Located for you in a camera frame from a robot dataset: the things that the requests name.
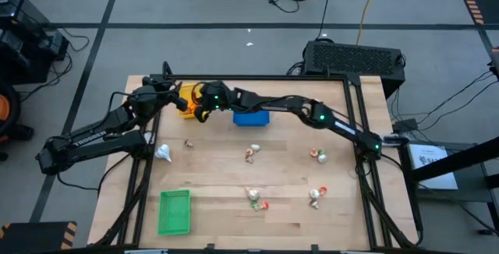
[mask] blue container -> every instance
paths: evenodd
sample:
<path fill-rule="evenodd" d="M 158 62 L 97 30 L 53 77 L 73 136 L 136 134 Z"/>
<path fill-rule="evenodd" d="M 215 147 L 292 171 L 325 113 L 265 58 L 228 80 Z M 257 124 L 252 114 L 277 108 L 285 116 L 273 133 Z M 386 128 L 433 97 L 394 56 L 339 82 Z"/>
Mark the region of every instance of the blue container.
<path fill-rule="evenodd" d="M 271 116 L 268 111 L 248 114 L 234 112 L 232 121 L 238 126 L 265 126 L 271 122 Z"/>

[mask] wooden tabletop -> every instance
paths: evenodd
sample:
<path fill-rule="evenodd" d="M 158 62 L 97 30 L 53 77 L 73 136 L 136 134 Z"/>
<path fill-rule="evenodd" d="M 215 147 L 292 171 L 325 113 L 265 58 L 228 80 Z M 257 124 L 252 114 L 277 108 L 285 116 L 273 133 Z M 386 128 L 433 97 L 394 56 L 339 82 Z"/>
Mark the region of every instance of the wooden tabletop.
<path fill-rule="evenodd" d="M 142 76 L 130 76 L 126 91 L 141 86 Z M 347 113 L 341 82 L 332 81 L 225 81 L 262 96 L 298 94 L 323 101 Z M 363 77 L 362 90 L 370 129 L 379 135 L 391 132 L 386 100 L 379 77 Z M 189 139 L 193 148 L 184 147 Z M 261 128 L 238 127 L 230 111 L 213 112 L 204 124 L 184 120 L 173 106 L 161 113 L 157 146 L 167 143 L 172 162 L 154 159 L 147 197 L 141 248 L 202 249 L 310 249 L 367 250 L 369 241 L 354 172 L 352 143 L 329 130 L 311 129 L 288 113 L 271 113 L 271 123 Z M 245 162 L 245 150 L 259 144 L 254 163 Z M 324 148 L 328 161 L 319 164 L 311 148 Z M 384 153 L 398 160 L 396 150 Z M 108 168 L 124 154 L 108 159 Z M 88 242 L 97 241 L 123 208 L 132 161 L 116 168 L 102 186 Z M 403 174 L 389 161 L 378 161 L 387 212 L 409 240 L 417 241 Z M 311 189 L 326 186 L 319 210 L 309 206 Z M 245 187 L 260 190 L 269 210 L 255 211 Z M 189 189 L 189 235 L 157 235 L 161 191 Z M 127 241 L 131 241 L 136 215 L 131 215 Z M 373 210 L 378 245 L 383 245 L 379 217 Z"/>

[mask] gray floor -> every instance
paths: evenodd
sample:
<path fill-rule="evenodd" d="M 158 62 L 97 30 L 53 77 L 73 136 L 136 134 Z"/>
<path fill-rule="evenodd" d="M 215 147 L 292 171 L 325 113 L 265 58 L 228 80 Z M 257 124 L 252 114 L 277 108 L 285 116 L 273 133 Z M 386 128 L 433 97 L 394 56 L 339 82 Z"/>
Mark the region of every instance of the gray floor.
<path fill-rule="evenodd" d="M 31 0 L 52 22 L 99 23 L 108 0 Z M 358 23 L 366 0 L 330 0 L 327 23 Z M 267 0 L 116 0 L 110 23 L 319 23 L 324 0 L 308 0 L 296 14 L 285 14 Z M 372 0 L 366 23 L 470 24 L 462 0 Z M 96 30 L 70 30 L 94 40 Z M 353 44 L 356 30 L 325 30 L 338 43 Z M 489 31 L 499 45 L 499 33 Z M 122 90 L 128 75 L 161 71 L 167 60 L 177 74 L 284 74 L 300 60 L 305 43 L 317 30 L 305 29 L 107 29 L 76 116 L 74 129 L 99 119 L 108 96 Z M 82 43 L 72 40 L 76 46 Z M 57 135 L 69 112 L 90 46 L 72 52 L 73 71 L 57 86 L 46 88 L 23 104 L 22 122 L 36 130 L 28 143 L 7 143 L 9 161 L 0 164 L 0 225 L 26 222 L 44 177 L 34 161 L 47 136 Z M 364 30 L 361 44 L 400 48 L 407 56 L 406 82 L 400 111 L 427 111 L 487 70 L 490 61 L 480 36 L 473 30 Z M 64 63 L 57 64 L 64 68 Z M 464 104 L 486 82 L 456 97 L 441 112 Z M 497 136 L 494 121 L 499 97 L 492 86 L 471 105 L 443 118 L 426 134 L 448 142 L 482 142 Z M 499 162 L 487 168 L 498 171 Z M 62 174 L 72 183 L 96 186 L 105 158 L 75 165 Z M 94 192 L 54 184 L 42 220 L 76 220 L 76 245 L 87 242 L 96 203 Z M 423 246 L 456 252 L 492 252 L 494 237 L 475 235 L 477 224 L 450 203 L 421 202 L 425 226 Z M 484 204 L 468 205 L 490 223 Z"/>

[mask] white label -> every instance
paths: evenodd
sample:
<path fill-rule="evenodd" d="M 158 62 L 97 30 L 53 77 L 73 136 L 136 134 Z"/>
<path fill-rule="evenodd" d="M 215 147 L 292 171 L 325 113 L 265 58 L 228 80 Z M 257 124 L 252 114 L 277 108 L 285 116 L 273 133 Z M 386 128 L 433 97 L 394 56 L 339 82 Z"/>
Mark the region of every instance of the white label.
<path fill-rule="evenodd" d="M 355 134 L 356 134 L 356 131 L 355 131 L 355 130 L 350 129 L 348 126 L 343 125 L 343 124 L 341 124 L 341 123 L 339 123 L 339 122 L 334 122 L 334 125 L 336 125 L 336 126 L 337 126 L 337 127 L 339 127 L 340 129 L 345 130 L 346 132 L 350 132 L 350 134 L 352 134 L 352 135 L 355 135 Z"/>

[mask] green plastic tray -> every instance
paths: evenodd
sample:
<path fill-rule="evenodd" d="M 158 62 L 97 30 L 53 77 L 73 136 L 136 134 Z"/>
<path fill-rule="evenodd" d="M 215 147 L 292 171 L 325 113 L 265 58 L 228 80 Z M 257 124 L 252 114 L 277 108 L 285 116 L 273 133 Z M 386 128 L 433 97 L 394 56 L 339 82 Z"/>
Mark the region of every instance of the green plastic tray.
<path fill-rule="evenodd" d="M 158 235 L 186 235 L 190 232 L 190 191 L 164 191 L 159 196 Z"/>

